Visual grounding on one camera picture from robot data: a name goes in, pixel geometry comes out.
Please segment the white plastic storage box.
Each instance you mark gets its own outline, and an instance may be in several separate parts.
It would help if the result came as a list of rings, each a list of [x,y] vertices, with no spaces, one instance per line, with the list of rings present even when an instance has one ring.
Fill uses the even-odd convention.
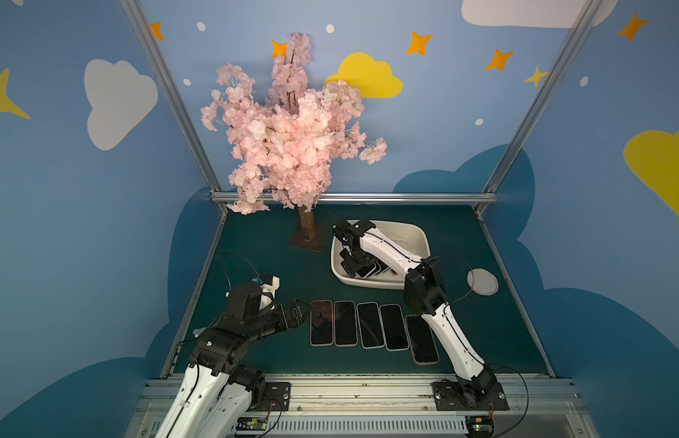
[[[388,239],[417,257],[427,258],[431,255],[428,238],[419,226],[373,219],[371,219],[371,222],[374,222],[379,231],[386,235]],[[342,249],[341,242],[337,237],[334,237],[330,250],[330,267],[339,281],[360,288],[403,290],[404,280],[398,275],[393,275],[390,270],[368,278],[350,277],[341,266],[343,259],[340,252]]]

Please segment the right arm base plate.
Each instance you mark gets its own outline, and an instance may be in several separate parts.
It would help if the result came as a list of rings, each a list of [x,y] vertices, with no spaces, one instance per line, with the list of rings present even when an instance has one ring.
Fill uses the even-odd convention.
[[[510,410],[500,383],[496,383],[487,394],[478,395],[457,381],[434,381],[432,398],[439,412]]]

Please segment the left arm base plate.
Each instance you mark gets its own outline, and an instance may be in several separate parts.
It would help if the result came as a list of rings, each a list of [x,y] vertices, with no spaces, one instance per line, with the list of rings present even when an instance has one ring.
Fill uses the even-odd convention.
[[[254,401],[251,412],[287,412],[290,405],[292,384],[288,381],[266,383],[261,399]]]

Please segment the phone white case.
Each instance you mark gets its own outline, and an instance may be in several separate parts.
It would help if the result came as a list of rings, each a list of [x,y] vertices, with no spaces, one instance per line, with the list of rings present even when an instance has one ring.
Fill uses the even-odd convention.
[[[376,302],[359,303],[357,312],[361,346],[366,350],[383,348],[385,335],[379,305]]]

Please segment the phone cream case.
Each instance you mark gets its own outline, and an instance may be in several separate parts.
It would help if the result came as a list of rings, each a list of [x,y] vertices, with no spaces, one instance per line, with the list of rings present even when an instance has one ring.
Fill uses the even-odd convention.
[[[375,274],[377,266],[375,263],[363,266],[357,270],[357,276],[360,278],[369,278]]]

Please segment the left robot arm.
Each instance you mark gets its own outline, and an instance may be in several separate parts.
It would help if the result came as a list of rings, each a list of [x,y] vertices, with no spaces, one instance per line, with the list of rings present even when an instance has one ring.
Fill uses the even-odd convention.
[[[310,304],[277,302],[278,277],[232,290],[221,314],[194,340],[193,351],[158,437],[226,437],[238,419],[265,398],[264,372],[241,364],[272,335],[302,326]]]

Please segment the phone light pink case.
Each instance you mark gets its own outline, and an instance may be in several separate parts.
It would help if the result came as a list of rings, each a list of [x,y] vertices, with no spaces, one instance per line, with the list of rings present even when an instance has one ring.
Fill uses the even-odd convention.
[[[379,306],[383,326],[386,349],[403,351],[410,348],[401,306],[384,304]]]

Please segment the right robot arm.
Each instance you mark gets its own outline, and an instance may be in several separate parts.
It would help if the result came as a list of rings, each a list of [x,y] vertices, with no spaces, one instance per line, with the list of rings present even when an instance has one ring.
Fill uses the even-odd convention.
[[[341,266],[350,276],[381,261],[403,279],[403,297],[429,325],[454,367],[454,385],[469,410],[481,409],[502,391],[492,368],[476,352],[454,317],[437,257],[419,257],[388,238],[374,222],[342,220],[333,235],[342,246]]]

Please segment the phone beige case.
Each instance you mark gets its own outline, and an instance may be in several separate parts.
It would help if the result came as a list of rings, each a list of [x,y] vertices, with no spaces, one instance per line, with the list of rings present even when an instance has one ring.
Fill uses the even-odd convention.
[[[428,323],[417,315],[407,316],[405,324],[410,340],[410,352],[417,365],[434,365],[440,361],[432,330]]]

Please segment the phone coral case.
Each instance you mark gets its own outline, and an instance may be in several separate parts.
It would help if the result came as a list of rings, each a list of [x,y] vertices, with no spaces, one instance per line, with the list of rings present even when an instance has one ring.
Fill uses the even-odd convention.
[[[331,300],[315,300],[311,303],[310,344],[313,347],[325,347],[334,343],[333,317]]]

